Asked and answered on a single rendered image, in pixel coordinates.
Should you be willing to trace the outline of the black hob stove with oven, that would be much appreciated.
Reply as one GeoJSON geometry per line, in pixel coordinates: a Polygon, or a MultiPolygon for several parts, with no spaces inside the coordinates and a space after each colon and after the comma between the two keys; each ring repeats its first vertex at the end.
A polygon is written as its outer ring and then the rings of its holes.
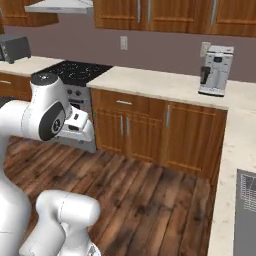
{"type": "Polygon", "coordinates": [[[108,65],[65,60],[40,70],[36,74],[56,74],[66,87],[70,105],[87,112],[89,119],[92,119],[91,94],[87,83],[109,69],[111,66],[108,65]]]}

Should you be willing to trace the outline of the dark grey toaster oven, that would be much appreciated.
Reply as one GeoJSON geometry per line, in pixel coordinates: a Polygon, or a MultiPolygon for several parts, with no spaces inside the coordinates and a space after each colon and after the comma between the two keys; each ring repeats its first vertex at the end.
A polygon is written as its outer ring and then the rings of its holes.
{"type": "Polygon", "coordinates": [[[0,34],[0,61],[13,64],[16,60],[31,57],[26,36],[0,34]]]}

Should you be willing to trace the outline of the grey range hood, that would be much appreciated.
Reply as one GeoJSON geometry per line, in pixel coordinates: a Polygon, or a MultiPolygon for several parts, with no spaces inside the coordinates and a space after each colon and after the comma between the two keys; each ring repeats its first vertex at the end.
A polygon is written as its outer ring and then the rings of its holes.
{"type": "Polygon", "coordinates": [[[25,6],[26,12],[86,14],[93,8],[93,0],[41,0],[25,6]]]}

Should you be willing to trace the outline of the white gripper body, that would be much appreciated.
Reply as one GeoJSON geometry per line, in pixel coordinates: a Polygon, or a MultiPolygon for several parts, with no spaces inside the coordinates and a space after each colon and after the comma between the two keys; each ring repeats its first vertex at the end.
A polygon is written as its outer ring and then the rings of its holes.
{"type": "Polygon", "coordinates": [[[78,141],[91,142],[94,139],[94,128],[90,121],[87,121],[82,128],[66,125],[61,129],[58,135],[78,141]]]}

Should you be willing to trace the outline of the grey sink basin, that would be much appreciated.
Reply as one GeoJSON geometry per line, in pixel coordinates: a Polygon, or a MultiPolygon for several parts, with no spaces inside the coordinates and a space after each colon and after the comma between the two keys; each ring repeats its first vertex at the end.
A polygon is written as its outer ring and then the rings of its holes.
{"type": "Polygon", "coordinates": [[[238,169],[233,256],[256,256],[256,173],[238,169]]]}

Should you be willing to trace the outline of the white coffee machine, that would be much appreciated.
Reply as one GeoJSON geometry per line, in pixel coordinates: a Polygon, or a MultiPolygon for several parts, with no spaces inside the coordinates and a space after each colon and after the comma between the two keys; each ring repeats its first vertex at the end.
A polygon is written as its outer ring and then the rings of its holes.
{"type": "Polygon", "coordinates": [[[223,97],[234,56],[233,46],[211,45],[204,53],[198,93],[223,97]]]}

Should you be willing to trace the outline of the wooden wall cupboard run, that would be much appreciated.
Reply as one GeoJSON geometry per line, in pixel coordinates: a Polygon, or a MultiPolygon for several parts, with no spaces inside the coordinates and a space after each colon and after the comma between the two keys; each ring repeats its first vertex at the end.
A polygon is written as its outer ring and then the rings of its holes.
{"type": "Polygon", "coordinates": [[[256,0],[93,0],[96,28],[256,38],[256,0]]]}

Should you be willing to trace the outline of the wooden base cupboard run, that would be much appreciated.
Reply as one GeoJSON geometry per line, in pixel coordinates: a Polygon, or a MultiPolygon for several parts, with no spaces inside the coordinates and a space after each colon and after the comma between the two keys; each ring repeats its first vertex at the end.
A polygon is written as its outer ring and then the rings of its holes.
{"type": "Polygon", "coordinates": [[[91,96],[98,148],[217,182],[225,110],[102,89],[91,96]]]}

